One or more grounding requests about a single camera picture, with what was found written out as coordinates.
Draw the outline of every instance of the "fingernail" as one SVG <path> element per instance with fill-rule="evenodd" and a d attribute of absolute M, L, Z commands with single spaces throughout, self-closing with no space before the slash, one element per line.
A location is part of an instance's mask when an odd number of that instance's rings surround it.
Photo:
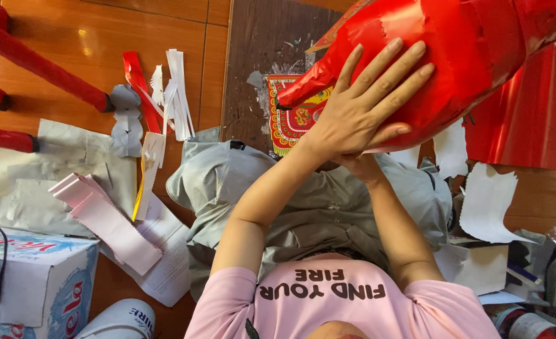
<path fill-rule="evenodd" d="M 412 52 L 416 53 L 416 54 L 421 54 L 423 52 L 425 52 L 426 49 L 426 44 L 424 41 L 419 41 L 417 43 L 414 44 L 414 46 L 412 46 L 412 48 L 410 49 Z"/>
<path fill-rule="evenodd" d="M 395 39 L 393 39 L 389 45 L 387 45 L 387 49 L 388 50 L 393 50 L 395 48 L 399 48 L 403 45 L 403 40 L 400 37 L 396 37 Z"/>
<path fill-rule="evenodd" d="M 434 70 L 435 70 L 435 65 L 430 63 L 428 65 L 423 66 L 420 69 L 420 75 L 422 75 L 423 77 L 428 77 L 433 73 Z"/>
<path fill-rule="evenodd" d="M 410 133 L 410 127 L 400 127 L 397 129 L 397 134 L 406 134 Z"/>

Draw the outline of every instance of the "hand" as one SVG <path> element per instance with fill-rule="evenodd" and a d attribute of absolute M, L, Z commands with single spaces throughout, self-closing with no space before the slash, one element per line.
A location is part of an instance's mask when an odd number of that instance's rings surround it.
<path fill-rule="evenodd" d="M 387 180 L 373 154 L 341 154 L 332 159 L 333 162 L 347 168 L 365 185 L 373 185 Z"/>
<path fill-rule="evenodd" d="M 416 43 L 383 73 L 402 47 L 402 39 L 391 41 L 350 85 L 364 52 L 362 45 L 358 45 L 345 62 L 320 119 L 299 143 L 327 160 L 336 154 L 368 150 L 409 133 L 410 126 L 401 122 L 378 127 L 422 88 L 435 66 L 430 63 L 421 67 L 395 88 L 426 50 L 424 42 Z"/>

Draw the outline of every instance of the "woman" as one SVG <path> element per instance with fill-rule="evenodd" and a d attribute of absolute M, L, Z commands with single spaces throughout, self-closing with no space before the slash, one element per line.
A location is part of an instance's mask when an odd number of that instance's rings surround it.
<path fill-rule="evenodd" d="M 401 123 L 377 130 L 434 70 L 432 64 L 422 66 L 395 88 L 426 49 L 416 43 L 383 72 L 402 48 L 402 40 L 395 39 L 350 84 L 363 54 L 357 46 L 316 125 L 240 198 L 186 338 L 499 337 L 473 292 L 445 282 L 428 242 L 375 159 L 359 156 L 410 131 Z M 333 251 L 279 264 L 258 285 L 270 224 L 306 177 L 330 159 L 367 187 L 392 276 Z"/>

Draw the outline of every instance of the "gray fabric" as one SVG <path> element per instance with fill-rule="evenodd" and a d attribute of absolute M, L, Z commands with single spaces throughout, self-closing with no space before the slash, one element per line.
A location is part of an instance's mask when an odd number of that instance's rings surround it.
<path fill-rule="evenodd" d="M 166 185 L 169 196 L 197 216 L 188 235 L 191 293 L 195 300 L 200 298 L 209 278 L 215 249 L 233 207 L 253 182 L 275 164 L 258 150 L 231 149 L 230 141 L 219 143 L 218 135 L 219 128 L 213 128 L 185 142 L 182 165 Z M 446 225 L 452 210 L 448 185 L 437 177 L 437 170 L 428 161 L 419 170 L 404 166 L 387 154 L 377 154 L 376 158 L 400 201 L 437 250 L 446 243 Z M 344 167 L 313 173 L 293 195 L 270 227 L 259 279 L 278 263 L 329 247 L 353 249 L 388 269 L 368 190 Z"/>

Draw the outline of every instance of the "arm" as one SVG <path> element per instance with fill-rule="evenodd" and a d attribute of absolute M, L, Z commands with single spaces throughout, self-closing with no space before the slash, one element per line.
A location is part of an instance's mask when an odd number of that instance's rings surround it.
<path fill-rule="evenodd" d="M 380 240 L 397 286 L 404 290 L 415 281 L 446 281 L 425 236 L 403 208 L 374 156 L 341 156 L 337 162 L 348 167 L 368 188 Z"/>
<path fill-rule="evenodd" d="M 243 267 L 258 274 L 270 224 L 310 173 L 336 154 L 370 149 L 410 131 L 410 126 L 402 123 L 379 128 L 434 70 L 433 64 L 425 65 L 395 88 L 425 52 L 425 44 L 419 42 L 383 73 L 402 47 L 402 40 L 395 39 L 350 84 L 364 52 L 361 45 L 355 48 L 318 123 L 238 201 L 221 236 L 212 275 L 229 267 Z"/>

